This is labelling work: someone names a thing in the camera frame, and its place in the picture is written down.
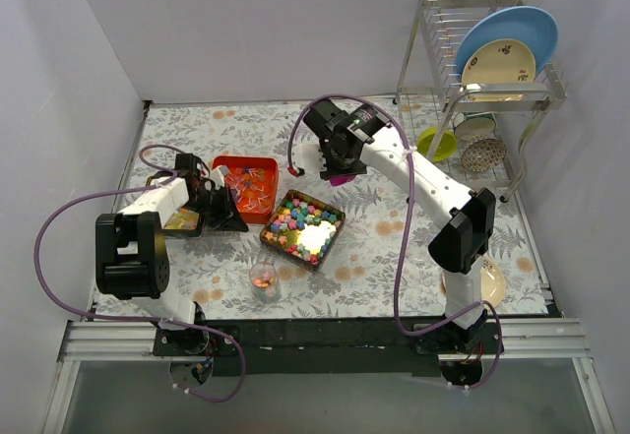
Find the purple plastic scoop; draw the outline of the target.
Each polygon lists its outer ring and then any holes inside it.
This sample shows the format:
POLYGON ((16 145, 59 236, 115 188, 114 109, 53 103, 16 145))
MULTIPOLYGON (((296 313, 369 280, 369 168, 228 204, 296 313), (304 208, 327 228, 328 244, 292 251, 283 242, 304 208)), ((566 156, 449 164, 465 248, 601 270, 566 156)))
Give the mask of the purple plastic scoop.
POLYGON ((333 187, 339 187, 351 182, 354 178, 355 175, 334 176, 329 178, 329 183, 333 187))

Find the tin of translucent star candies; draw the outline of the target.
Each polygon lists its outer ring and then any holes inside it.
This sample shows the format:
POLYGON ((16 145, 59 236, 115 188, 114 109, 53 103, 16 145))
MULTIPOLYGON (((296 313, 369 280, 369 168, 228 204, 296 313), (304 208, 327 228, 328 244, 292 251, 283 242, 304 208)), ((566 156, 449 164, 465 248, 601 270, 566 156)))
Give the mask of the tin of translucent star candies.
POLYGON ((168 238, 197 238, 203 233, 204 217, 188 209, 180 209, 163 226, 162 231, 168 238))

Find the orange tray of lollipops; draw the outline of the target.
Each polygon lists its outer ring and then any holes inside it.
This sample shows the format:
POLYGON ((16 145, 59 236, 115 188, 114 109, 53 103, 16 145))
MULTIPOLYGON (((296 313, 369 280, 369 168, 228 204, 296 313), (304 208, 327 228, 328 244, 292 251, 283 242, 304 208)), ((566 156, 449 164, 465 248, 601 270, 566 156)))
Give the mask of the orange tray of lollipops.
POLYGON ((213 168, 227 168, 225 182, 247 224, 265 224, 276 205, 278 163, 270 157, 219 155, 213 168))

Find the clear glass jar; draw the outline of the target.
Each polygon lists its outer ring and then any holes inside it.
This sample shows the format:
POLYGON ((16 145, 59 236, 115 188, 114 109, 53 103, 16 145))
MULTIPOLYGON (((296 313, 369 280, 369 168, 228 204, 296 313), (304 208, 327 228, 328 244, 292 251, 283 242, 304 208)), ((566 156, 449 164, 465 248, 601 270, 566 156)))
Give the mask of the clear glass jar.
POLYGON ((249 272, 253 294, 264 303, 273 303, 280 299, 281 289, 278 273, 273 264, 261 262, 255 264, 249 272))

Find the tin of opaque star candies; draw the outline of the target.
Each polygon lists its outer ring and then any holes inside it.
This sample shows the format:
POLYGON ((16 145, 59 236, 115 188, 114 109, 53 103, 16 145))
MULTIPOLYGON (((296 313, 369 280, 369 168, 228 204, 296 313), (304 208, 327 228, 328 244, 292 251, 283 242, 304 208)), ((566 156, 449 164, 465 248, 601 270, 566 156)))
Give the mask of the tin of opaque star candies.
POLYGON ((259 234, 262 245, 306 271, 318 272, 344 227, 346 214, 291 189, 259 234))

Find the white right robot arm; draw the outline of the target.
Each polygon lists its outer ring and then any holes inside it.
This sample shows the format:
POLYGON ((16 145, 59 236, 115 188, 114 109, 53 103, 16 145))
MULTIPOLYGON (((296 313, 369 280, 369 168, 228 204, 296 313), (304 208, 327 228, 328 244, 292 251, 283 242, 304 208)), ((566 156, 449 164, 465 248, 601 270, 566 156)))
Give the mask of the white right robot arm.
POLYGON ((373 168, 407 196, 407 221, 420 206, 438 227, 428 252, 443 274, 446 303, 442 319, 422 329, 401 327, 408 338, 435 348, 468 352, 481 340, 490 303, 482 296, 481 268, 494 230, 496 197, 454 180, 415 151, 404 128, 383 108, 361 99, 352 112, 337 107, 338 96, 320 96, 296 123, 317 137, 330 182, 373 168))

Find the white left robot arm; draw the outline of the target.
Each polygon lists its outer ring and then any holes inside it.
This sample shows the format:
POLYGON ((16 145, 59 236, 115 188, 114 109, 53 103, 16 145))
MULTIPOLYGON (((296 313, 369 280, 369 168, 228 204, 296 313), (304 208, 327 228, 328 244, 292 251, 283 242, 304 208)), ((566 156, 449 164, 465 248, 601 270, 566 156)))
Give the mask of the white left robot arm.
POLYGON ((179 153, 173 169, 148 178, 148 189, 117 214, 95 222, 95 282, 98 291, 131 301, 166 332, 166 340, 190 355, 206 351, 211 337, 200 325, 201 306, 170 283, 163 227, 181 210, 198 215, 203 229, 249 229, 226 183, 228 168, 208 169, 196 155, 179 153))

